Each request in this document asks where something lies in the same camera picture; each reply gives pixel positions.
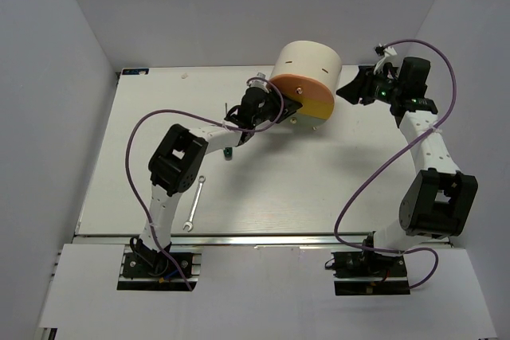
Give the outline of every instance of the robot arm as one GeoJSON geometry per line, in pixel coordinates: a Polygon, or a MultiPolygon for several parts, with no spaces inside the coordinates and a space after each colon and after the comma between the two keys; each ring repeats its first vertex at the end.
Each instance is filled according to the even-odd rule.
{"type": "MultiPolygon", "coordinates": [[[[171,242],[172,222],[174,221],[175,211],[183,193],[183,191],[179,192],[179,190],[187,190],[194,182],[203,156],[217,150],[223,150],[226,147],[236,147],[239,144],[241,135],[240,131],[230,131],[224,127],[215,126],[201,127],[188,131],[180,125],[174,125],[168,131],[168,134],[159,145],[149,164],[152,174],[152,197],[149,212],[154,222],[156,236],[160,240],[165,241],[165,243],[161,243],[163,247],[168,246],[171,242]],[[189,146],[181,152],[174,153],[175,149],[173,148],[177,147],[176,141],[172,140],[174,137],[177,137],[176,141],[190,140],[189,146]],[[194,156],[192,162],[186,158],[190,151],[194,156]],[[178,165],[180,160],[184,162],[182,165],[178,165]],[[165,166],[169,166],[172,170],[178,170],[178,173],[182,174],[182,185],[178,186],[176,193],[175,190],[171,189],[170,183],[164,181],[164,173],[167,171],[165,166]]],[[[139,238],[148,248],[157,249],[151,234],[151,224],[148,221],[139,238]]]]}
{"type": "Polygon", "coordinates": [[[207,126],[188,130],[175,124],[167,132],[149,162],[152,196],[149,213],[152,223],[146,222],[142,234],[130,240],[130,247],[145,268],[156,275],[167,259],[160,253],[152,236],[151,225],[161,246],[171,246],[171,227],[182,193],[198,176],[204,156],[228,147],[239,147],[253,137],[253,130],[265,121],[280,123],[294,114],[302,104],[267,89],[260,80],[249,84],[241,104],[233,107],[225,117],[240,129],[207,126]]]}
{"type": "MultiPolygon", "coordinates": [[[[410,143],[436,122],[437,115],[430,111],[406,112],[399,128],[410,143]]],[[[417,177],[402,200],[398,219],[374,234],[375,248],[406,251],[431,238],[457,236],[464,228],[477,180],[461,172],[440,131],[416,144],[411,155],[417,177]]]]}
{"type": "MultiPolygon", "coordinates": [[[[430,62],[406,57],[397,76],[387,56],[381,60],[382,70],[381,65],[360,66],[357,77],[336,94],[351,104],[368,105],[376,100],[389,104],[397,127],[411,143],[437,122],[436,106],[425,98],[430,62]]],[[[398,218],[369,235],[364,243],[369,247],[403,252],[432,238],[458,236],[464,228],[477,192],[477,180],[460,171],[438,130],[417,143],[411,155],[417,176],[402,200],[398,218]]],[[[361,255],[361,259],[366,263],[394,256],[400,254],[376,253],[361,255]]],[[[362,267],[370,269],[371,265],[362,267]]]]}

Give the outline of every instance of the white cylinder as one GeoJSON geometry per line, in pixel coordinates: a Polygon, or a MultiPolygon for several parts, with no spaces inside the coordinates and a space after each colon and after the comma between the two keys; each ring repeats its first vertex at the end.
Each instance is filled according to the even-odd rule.
{"type": "Polygon", "coordinates": [[[294,41],[281,50],[270,80],[303,104],[298,113],[324,122],[335,107],[341,70],[342,61],[333,49],[314,41],[294,41]]]}

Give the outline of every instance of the white enclosure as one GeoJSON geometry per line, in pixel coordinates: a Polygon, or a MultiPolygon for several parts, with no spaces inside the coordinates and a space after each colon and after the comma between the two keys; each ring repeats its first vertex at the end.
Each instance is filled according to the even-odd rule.
{"type": "MultiPolygon", "coordinates": [[[[33,337],[96,164],[115,72],[272,65],[295,40],[331,46],[344,65],[371,64],[374,45],[406,37],[437,45],[456,69],[458,101],[444,137],[480,183],[458,243],[498,336],[510,338],[509,25],[509,0],[0,0],[2,338],[33,337]]],[[[432,60],[428,96],[444,111],[443,63],[408,49],[398,47],[432,60]]]]}

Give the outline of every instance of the metal wrench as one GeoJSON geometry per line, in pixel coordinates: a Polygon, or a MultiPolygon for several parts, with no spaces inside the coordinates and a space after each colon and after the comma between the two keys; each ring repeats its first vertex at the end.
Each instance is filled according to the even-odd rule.
{"type": "Polygon", "coordinates": [[[190,232],[193,229],[193,217],[194,217],[195,211],[197,210],[198,199],[200,198],[200,193],[202,192],[202,187],[204,186],[205,181],[206,181],[206,177],[204,177],[203,175],[198,177],[197,191],[194,193],[193,204],[191,205],[190,216],[188,217],[188,220],[186,222],[184,222],[184,226],[182,227],[183,230],[186,230],[186,228],[187,228],[188,232],[190,232]]]}

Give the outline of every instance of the white platform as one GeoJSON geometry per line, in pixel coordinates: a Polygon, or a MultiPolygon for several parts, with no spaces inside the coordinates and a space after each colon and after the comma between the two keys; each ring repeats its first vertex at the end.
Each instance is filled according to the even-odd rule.
{"type": "MultiPolygon", "coordinates": [[[[117,291],[121,245],[67,244],[40,326],[57,340],[477,340],[495,337],[465,250],[404,296],[335,296],[327,249],[206,248],[189,292],[117,291]]],[[[406,256],[411,283],[433,259],[406,256]]]]}
{"type": "MultiPolygon", "coordinates": [[[[177,108],[221,120],[225,102],[238,104],[245,81],[271,67],[151,68],[145,76],[122,76],[96,170],[88,189],[78,233],[141,233],[145,216],[124,173],[124,152],[135,123],[160,108],[177,108]]],[[[340,85],[352,80],[357,67],[344,66],[340,85]]],[[[147,170],[168,128],[203,125],[176,115],[159,115],[140,129],[131,156],[133,178],[146,201],[147,170]]],[[[208,155],[200,175],[207,178],[193,234],[331,233],[346,200],[406,141],[389,107],[376,103],[352,106],[337,98],[335,112],[319,130],[294,131],[282,123],[234,148],[233,160],[221,152],[208,155]]],[[[388,224],[398,214],[402,197],[414,179],[409,154],[398,160],[351,207],[340,231],[367,232],[388,224]]],[[[184,194],[173,233],[183,234],[195,185],[184,194]]]]}

